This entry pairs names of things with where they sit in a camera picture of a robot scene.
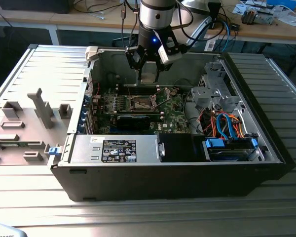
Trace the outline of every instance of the warning label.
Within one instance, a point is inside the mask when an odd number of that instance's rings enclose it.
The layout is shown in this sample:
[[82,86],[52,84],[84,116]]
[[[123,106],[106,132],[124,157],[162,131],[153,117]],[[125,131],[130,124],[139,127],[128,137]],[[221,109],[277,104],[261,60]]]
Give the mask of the warning label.
[[136,140],[104,140],[102,162],[136,162]]

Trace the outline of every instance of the green circuit board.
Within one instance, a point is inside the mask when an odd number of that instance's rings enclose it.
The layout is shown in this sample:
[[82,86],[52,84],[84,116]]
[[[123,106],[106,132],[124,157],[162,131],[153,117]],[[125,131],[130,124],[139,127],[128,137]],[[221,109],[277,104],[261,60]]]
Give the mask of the green circuit board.
[[[113,89],[109,89],[102,93],[101,98],[102,110],[97,110],[95,114],[99,134],[190,133],[182,110],[182,95],[176,89],[163,88],[154,97],[153,95],[117,95]],[[149,129],[119,131],[114,125],[114,119],[120,113],[134,115],[141,113],[151,117]]]

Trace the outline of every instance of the motherboard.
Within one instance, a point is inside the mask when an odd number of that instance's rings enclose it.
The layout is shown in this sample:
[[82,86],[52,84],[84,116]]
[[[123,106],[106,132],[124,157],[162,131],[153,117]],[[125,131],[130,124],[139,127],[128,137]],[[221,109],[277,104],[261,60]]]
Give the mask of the motherboard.
[[96,134],[190,133],[182,91],[117,86],[93,95]]

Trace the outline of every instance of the blue plastic clip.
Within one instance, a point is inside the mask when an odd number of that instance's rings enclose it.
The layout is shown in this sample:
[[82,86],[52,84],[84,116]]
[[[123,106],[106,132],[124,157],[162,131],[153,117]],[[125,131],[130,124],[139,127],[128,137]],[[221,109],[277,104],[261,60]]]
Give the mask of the blue plastic clip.
[[252,145],[256,148],[258,147],[258,142],[256,141],[256,139],[251,139]]
[[62,153],[62,147],[51,147],[49,148],[48,154],[50,156],[60,156]]
[[223,140],[218,138],[209,138],[205,141],[205,144],[207,148],[225,147]]

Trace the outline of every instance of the desk clutter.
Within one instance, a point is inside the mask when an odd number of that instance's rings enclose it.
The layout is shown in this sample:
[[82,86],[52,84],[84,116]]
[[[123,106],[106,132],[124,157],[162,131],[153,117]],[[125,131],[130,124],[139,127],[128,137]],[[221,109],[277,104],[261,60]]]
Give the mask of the desk clutter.
[[241,4],[236,4],[232,13],[241,15],[242,23],[247,25],[271,25],[274,19],[277,18],[286,24],[296,26],[295,7],[296,0],[248,0]]

